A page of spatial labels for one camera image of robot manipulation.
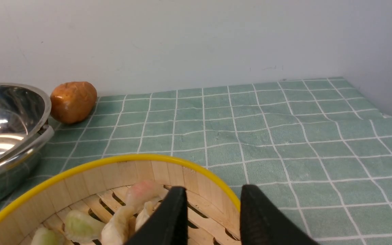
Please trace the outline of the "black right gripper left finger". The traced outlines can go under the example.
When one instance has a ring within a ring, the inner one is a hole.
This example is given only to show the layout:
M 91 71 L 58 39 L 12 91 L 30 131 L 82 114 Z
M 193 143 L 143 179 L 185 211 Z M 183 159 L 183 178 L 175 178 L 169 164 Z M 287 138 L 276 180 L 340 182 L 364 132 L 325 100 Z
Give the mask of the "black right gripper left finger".
M 187 195 L 181 186 L 172 187 L 162 204 L 127 245 L 187 245 Z

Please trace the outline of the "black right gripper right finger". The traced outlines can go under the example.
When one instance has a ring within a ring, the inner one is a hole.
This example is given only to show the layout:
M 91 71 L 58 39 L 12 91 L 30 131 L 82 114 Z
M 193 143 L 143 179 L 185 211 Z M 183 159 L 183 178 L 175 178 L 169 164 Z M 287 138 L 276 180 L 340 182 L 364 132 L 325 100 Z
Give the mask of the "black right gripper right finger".
M 243 245 L 318 244 L 251 184 L 241 190 L 240 236 Z

